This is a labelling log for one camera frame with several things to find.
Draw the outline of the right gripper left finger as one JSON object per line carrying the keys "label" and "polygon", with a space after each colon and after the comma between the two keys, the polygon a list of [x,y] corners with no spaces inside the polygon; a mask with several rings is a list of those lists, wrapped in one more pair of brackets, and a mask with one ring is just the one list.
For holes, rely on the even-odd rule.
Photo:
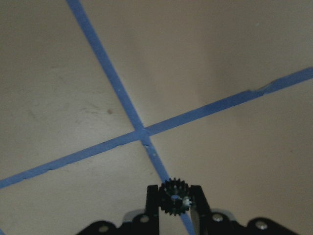
{"label": "right gripper left finger", "polygon": [[124,216],[120,227],[100,220],[91,223],[79,235],[158,235],[159,204],[158,186],[147,186],[145,209],[130,211]]}

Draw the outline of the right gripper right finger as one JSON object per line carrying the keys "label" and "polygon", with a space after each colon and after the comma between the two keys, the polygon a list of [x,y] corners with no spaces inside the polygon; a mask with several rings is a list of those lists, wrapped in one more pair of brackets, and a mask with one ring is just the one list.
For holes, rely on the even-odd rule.
{"label": "right gripper right finger", "polygon": [[243,226],[223,212],[212,211],[201,186],[191,186],[191,220],[197,235],[295,235],[296,232],[264,217]]}

